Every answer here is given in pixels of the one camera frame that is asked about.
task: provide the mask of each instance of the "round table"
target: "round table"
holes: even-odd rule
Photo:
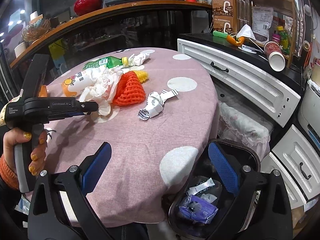
[[[184,185],[209,137],[215,138],[217,134],[216,90],[209,74],[196,60],[160,48],[135,48],[101,57],[129,57],[140,52],[150,53],[150,59],[139,67],[149,74],[143,84],[146,96],[163,89],[179,92],[165,102],[159,115],[147,121],[138,118],[145,100],[127,107],[113,106],[107,118],[77,116],[45,125],[56,130],[46,151],[49,172],[63,172],[71,165],[79,165],[104,141],[110,143],[111,160],[94,191],[87,195],[106,227],[163,221],[161,197]],[[61,83],[82,71],[87,62],[48,85],[49,95],[63,96]],[[75,222],[66,195],[62,198],[71,222]]]

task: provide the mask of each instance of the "metal screw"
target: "metal screw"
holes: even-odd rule
[[[70,171],[70,172],[75,172],[75,171],[77,171],[77,169],[78,169],[78,166],[77,166],[77,165],[72,165],[72,166],[69,168],[69,171]]]
[[[40,176],[43,177],[47,175],[47,171],[46,170],[43,170],[43,171],[40,171]]]
[[[280,171],[274,170],[274,171],[273,171],[273,174],[276,175],[276,176],[280,176]]]
[[[248,165],[243,166],[242,169],[243,169],[245,172],[251,171],[251,168],[250,168],[250,166],[248,166]]]

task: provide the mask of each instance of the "orange foam fruit net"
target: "orange foam fruit net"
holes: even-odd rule
[[[146,93],[140,84],[137,74],[129,71],[123,74],[117,85],[113,103],[117,106],[129,106],[142,103],[146,99]]]

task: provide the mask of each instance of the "blue gripper pad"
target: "blue gripper pad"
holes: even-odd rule
[[[87,156],[85,160],[92,160],[90,166],[82,175],[81,191],[83,195],[91,193],[96,187],[103,171],[111,159],[111,145],[104,142],[94,155]]]
[[[237,196],[239,192],[238,175],[214,142],[209,145],[208,155],[227,191]]]

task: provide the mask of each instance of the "red vase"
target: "red vase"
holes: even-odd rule
[[[77,0],[74,6],[78,16],[101,9],[102,0]]]

